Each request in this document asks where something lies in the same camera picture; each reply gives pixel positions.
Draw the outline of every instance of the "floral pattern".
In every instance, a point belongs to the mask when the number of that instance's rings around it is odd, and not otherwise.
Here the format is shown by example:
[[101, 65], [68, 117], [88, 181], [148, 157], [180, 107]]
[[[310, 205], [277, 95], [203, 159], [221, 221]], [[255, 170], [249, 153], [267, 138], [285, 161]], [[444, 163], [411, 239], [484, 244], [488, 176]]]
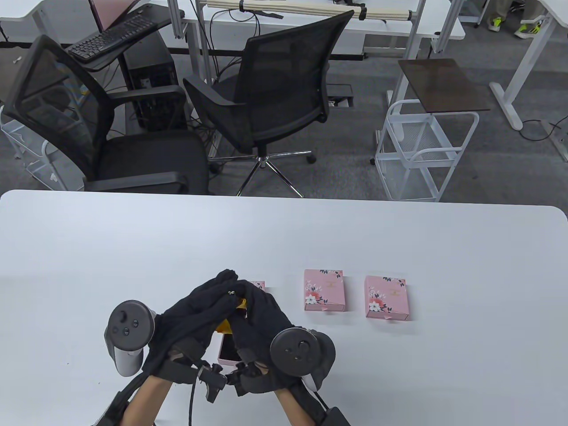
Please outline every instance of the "floral pattern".
[[369, 311], [391, 312], [392, 308], [389, 308], [384, 300], [384, 294], [375, 291], [375, 287], [369, 287]]
[[306, 284], [306, 304], [327, 304], [327, 299], [321, 296], [321, 286], [312, 284], [309, 280]]
[[[388, 282], [392, 281], [392, 278], [389, 278], [389, 277], [383, 277], [383, 279], [385, 281], [388, 281]], [[397, 278], [396, 280], [398, 281], [398, 284], [400, 284], [401, 287], [404, 287], [404, 280], [403, 279]]]
[[[322, 274], [329, 274], [329, 269], [320, 269], [320, 272]], [[339, 271], [332, 271], [332, 272], [335, 274], [336, 278], [341, 278], [341, 273]]]

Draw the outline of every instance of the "monitor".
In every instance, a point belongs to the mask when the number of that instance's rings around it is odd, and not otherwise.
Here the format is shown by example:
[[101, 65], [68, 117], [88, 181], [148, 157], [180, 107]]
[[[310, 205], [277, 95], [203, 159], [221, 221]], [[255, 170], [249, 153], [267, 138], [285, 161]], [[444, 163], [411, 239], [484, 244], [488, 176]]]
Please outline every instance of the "monitor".
[[89, 0], [99, 31], [104, 31], [128, 12], [139, 0]]

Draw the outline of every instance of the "hand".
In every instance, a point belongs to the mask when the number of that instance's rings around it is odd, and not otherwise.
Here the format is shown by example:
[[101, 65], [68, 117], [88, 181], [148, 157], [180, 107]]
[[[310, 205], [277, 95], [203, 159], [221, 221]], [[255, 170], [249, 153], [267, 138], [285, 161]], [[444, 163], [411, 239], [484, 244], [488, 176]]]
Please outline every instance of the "hand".
[[154, 374], [176, 342], [186, 337], [195, 339], [205, 350], [217, 325], [241, 303], [235, 291], [242, 287], [237, 278], [235, 272], [225, 270], [157, 315], [156, 328], [149, 343], [150, 351], [142, 370]]

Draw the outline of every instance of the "chair armrest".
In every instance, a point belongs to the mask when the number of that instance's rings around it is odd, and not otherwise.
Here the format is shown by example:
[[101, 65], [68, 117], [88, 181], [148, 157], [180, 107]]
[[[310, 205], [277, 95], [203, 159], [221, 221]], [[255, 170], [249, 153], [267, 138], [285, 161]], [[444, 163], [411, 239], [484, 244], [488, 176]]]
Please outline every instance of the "chair armrest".
[[85, 182], [85, 191], [179, 194], [187, 191], [187, 179], [178, 172], [141, 174], [139, 176]]
[[107, 93], [107, 95], [113, 101], [115, 108], [127, 102], [142, 101], [143, 99], [151, 99], [158, 96], [171, 96], [179, 99], [180, 102], [187, 100], [185, 91], [177, 85], [125, 90], [117, 93]]
[[229, 101], [228, 99], [223, 98], [219, 93], [217, 93], [215, 90], [213, 90], [211, 88], [211, 86], [209, 86], [208, 84], [205, 84], [205, 82], [203, 80], [201, 80], [195, 74], [192, 74], [189, 77], [184, 78], [183, 80], [184, 80], [184, 83], [185, 83], [185, 80], [189, 81], [191, 83], [191, 85], [194, 88], [196, 88], [197, 90], [199, 90], [199, 92], [203, 96], [205, 96], [211, 102], [216, 103], [219, 106], [232, 107], [232, 106], [243, 106], [243, 105], [245, 105], [244, 103], [235, 103], [233, 101]]
[[194, 74], [184, 78], [183, 85], [201, 122], [212, 123], [239, 152], [252, 154], [249, 106], [223, 98]]

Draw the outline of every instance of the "keyboard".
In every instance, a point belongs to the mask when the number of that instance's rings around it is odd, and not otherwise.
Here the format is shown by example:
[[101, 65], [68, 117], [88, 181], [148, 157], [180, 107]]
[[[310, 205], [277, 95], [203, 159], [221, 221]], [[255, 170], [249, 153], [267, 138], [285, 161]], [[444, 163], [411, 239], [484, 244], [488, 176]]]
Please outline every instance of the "keyboard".
[[118, 25], [74, 44], [68, 52], [79, 62], [87, 63], [142, 34], [156, 30], [158, 24], [146, 16], [135, 14]]

